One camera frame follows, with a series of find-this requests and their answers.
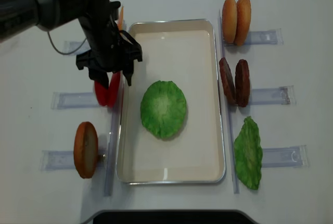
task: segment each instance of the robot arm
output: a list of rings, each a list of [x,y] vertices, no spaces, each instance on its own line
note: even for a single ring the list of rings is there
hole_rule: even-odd
[[[34,25],[50,31],[78,18],[91,47],[77,55],[78,69],[87,67],[90,79],[105,88],[107,72],[123,71],[131,85],[133,62],[142,61],[142,50],[127,32],[118,30],[119,7],[120,2],[110,0],[0,0],[0,41]]]

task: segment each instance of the metal tray rim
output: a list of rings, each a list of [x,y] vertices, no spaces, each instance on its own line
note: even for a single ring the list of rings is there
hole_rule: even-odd
[[[218,183],[220,182],[226,172],[226,159],[225,159],[225,149],[224,149],[224,136],[223,136],[223,126],[222,126],[222,113],[221,113],[221,89],[220,89],[220,84],[219,84],[219,72],[217,70],[217,50],[216,50],[216,37],[215,37],[215,29],[214,25],[208,20],[208,19],[189,19],[189,20],[172,20],[172,21],[151,21],[151,22],[136,22],[133,23],[129,27],[129,32],[131,31],[131,28],[137,24],[150,24],[150,23],[168,23],[168,22],[182,22],[182,21],[207,21],[213,28],[213,39],[214,39],[214,52],[215,52],[215,67],[216,67],[216,79],[217,79],[217,90],[218,90],[218,95],[219,95],[219,114],[220,114],[220,128],[221,128],[221,139],[222,139],[222,152],[223,152],[223,160],[224,160],[224,169],[222,172],[222,175],[220,178],[217,180],[213,181],[142,181],[142,182],[130,182],[130,181],[124,181],[120,178],[118,175],[118,169],[117,169],[117,164],[118,164],[118,153],[119,153],[119,144],[120,144],[120,134],[121,134],[121,117],[122,117],[122,110],[121,110],[121,115],[120,115],[120,123],[119,123],[119,132],[117,136],[117,153],[116,153],[116,164],[115,164],[115,171],[116,175],[119,181],[121,181],[124,184],[127,185],[163,185],[163,184],[209,184],[209,183]]]

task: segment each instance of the clear plastic strip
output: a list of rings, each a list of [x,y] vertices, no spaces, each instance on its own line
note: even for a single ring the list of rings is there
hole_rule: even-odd
[[[225,43],[226,46],[234,46],[233,44]],[[243,45],[258,45],[258,44],[273,44],[282,45],[281,29],[267,31],[249,31],[248,36]]]
[[[284,148],[263,148],[262,167],[308,167],[306,145]]]
[[[220,52],[221,52],[221,59],[225,57],[225,49],[224,49],[224,44],[222,44],[222,39],[223,39],[223,33],[222,33],[222,18],[221,18],[221,10],[219,10],[219,18],[217,20],[217,23],[219,25],[219,44],[220,44]]]
[[[106,176],[104,183],[104,196],[110,196],[112,193],[111,190],[115,174],[117,143],[121,130],[120,120],[121,120],[121,110],[123,102],[123,88],[124,88],[124,82],[123,82],[123,76],[121,76],[117,100],[112,108],[111,134],[110,134],[110,141],[108,144]]]
[[[231,108],[233,106],[228,105],[228,121],[229,121],[229,154],[230,154],[230,165],[231,165],[231,174],[232,174],[232,179],[233,179],[233,188],[234,188],[234,194],[239,194],[239,182],[238,178],[236,175],[236,160],[235,160],[235,153],[234,153],[234,132],[233,132],[233,125],[232,125],[232,118],[231,118]]]
[[[105,150],[99,150],[99,157],[105,156]],[[97,167],[102,167],[102,159],[98,160]],[[73,151],[42,151],[42,171],[75,169]]]
[[[272,89],[253,89],[251,90],[250,105],[294,105],[296,104],[296,98],[293,90],[293,86],[283,86]]]
[[[65,41],[64,42],[64,45],[63,45],[63,51],[64,53],[68,53],[68,52],[71,52],[73,51],[74,49],[77,49],[80,45],[82,44],[82,41],[81,42],[76,42],[76,41]],[[78,49],[77,51],[75,51],[74,53],[68,55],[68,56],[76,56],[76,55],[79,55],[79,54],[82,54],[86,51],[88,51],[90,48],[90,45],[88,43],[88,41],[86,41],[80,49]]]
[[[51,109],[95,108],[100,107],[93,92],[53,93]]]

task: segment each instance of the white surface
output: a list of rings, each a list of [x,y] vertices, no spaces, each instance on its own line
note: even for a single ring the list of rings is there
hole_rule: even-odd
[[[137,21],[206,18],[216,28],[224,0],[121,2],[128,26]],[[251,108],[251,114],[253,110],[260,133],[267,138],[262,140],[264,147],[306,144],[308,169],[263,169],[258,192],[240,185],[240,194],[234,195],[226,139],[227,171],[217,185],[129,187],[116,180],[112,197],[105,198],[103,175],[83,181],[75,171],[41,173],[41,150],[72,149],[81,121],[90,120],[104,136],[110,122],[100,108],[50,110],[54,91],[91,91],[92,83],[87,70],[76,69],[74,58],[52,50],[45,32],[31,29],[20,35],[18,48],[0,57],[0,222],[78,223],[102,210],[176,208],[238,209],[259,223],[332,223],[331,0],[251,0],[251,4],[250,29],[282,28],[284,45],[228,51],[228,63],[234,70],[239,58],[245,58],[254,88],[294,85],[295,107],[263,112]],[[52,35],[57,46],[64,40],[84,39],[77,22]],[[277,128],[260,126],[264,121]],[[224,136],[228,138],[226,128]]]
[[[213,26],[206,20],[136,24],[130,33],[141,44],[143,62],[134,64],[132,86],[124,91],[127,107],[121,124],[119,178],[125,182],[221,179],[225,164]],[[184,125],[168,141],[154,137],[140,118],[144,93],[159,80],[172,80],[187,103]]]

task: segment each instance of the bun slice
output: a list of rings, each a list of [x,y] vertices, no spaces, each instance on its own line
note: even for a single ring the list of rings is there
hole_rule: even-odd
[[[244,44],[251,23],[250,0],[238,0],[237,2],[237,30],[234,43],[238,46]]]
[[[81,178],[91,178],[98,158],[98,137],[90,122],[79,125],[74,141],[74,164]]]
[[[233,43],[237,29],[237,5],[235,0],[225,0],[222,9],[223,38],[227,43]]]

